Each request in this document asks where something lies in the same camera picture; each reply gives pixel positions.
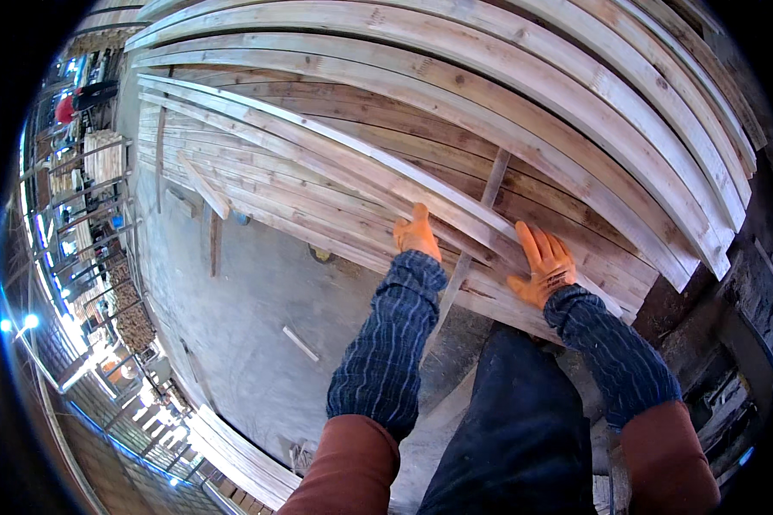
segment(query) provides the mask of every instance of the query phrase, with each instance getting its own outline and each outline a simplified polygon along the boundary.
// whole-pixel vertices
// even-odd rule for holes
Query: dark blue pants
[[[496,322],[418,513],[594,513],[592,467],[575,387],[528,335]]]

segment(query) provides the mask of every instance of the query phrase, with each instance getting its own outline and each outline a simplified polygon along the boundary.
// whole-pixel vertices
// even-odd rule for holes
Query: light
[[[30,313],[26,315],[25,320],[23,321],[26,327],[29,329],[34,329],[38,325],[40,325],[40,318],[37,317],[37,315]]]
[[[744,452],[741,458],[739,458],[739,466],[744,467],[744,464],[748,462],[750,457],[752,456],[752,449],[749,448],[747,451]]]

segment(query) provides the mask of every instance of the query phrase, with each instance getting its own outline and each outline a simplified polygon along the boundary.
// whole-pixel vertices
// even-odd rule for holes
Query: hand
[[[422,203],[416,203],[413,206],[412,221],[406,221],[403,218],[396,220],[392,236],[395,237],[395,244],[399,251],[423,252],[435,258],[437,262],[441,262],[438,241],[429,227],[429,210]]]
[[[530,232],[523,221],[515,224],[515,232],[530,263],[532,275],[528,282],[510,275],[507,284],[521,300],[544,309],[552,294],[575,283],[573,255],[564,242],[537,227]]]

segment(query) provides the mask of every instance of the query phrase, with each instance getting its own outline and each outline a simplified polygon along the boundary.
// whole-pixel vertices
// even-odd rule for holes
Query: warehouse
[[[428,508],[502,326],[577,390],[625,512],[607,389],[509,286],[542,273],[524,221],[658,353],[726,494],[772,407],[765,98],[690,0],[101,0],[26,119],[0,329],[89,510],[275,512],[422,203],[447,281],[389,512]]]

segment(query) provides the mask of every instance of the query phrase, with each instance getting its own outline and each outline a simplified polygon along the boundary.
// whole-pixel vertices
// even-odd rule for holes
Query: lumber pile
[[[114,286],[113,291],[117,299],[117,309],[121,312],[117,317],[115,330],[132,352],[139,353],[149,347],[157,333],[143,304],[126,309],[140,301],[140,295],[137,294],[134,284],[128,281],[130,277],[127,261],[113,268],[110,267],[108,281],[111,285],[118,285]]]
[[[123,136],[109,129],[88,133],[83,143],[84,151],[89,152],[122,139]],[[94,179],[96,184],[122,176],[124,151],[124,146],[121,144],[86,156],[83,158],[85,174]]]
[[[565,239],[627,321],[658,273],[678,291],[700,262],[723,277],[765,142],[710,49],[658,0],[504,5],[187,6],[126,44],[151,48],[138,165],[381,273],[423,201],[445,268],[474,258],[455,303],[554,341],[505,286],[528,272],[518,219]]]
[[[126,39],[148,25],[137,18],[146,0],[99,0],[95,2],[72,38],[64,45],[62,60],[107,48],[123,48]]]
[[[187,441],[198,452],[237,488],[272,510],[280,509],[301,483],[301,478],[249,443],[206,405],[186,418],[186,426]]]
[[[217,490],[228,500],[232,500],[244,513],[250,515],[271,515],[272,510],[259,500],[252,497],[243,489],[237,488],[229,479],[223,478],[223,482]]]

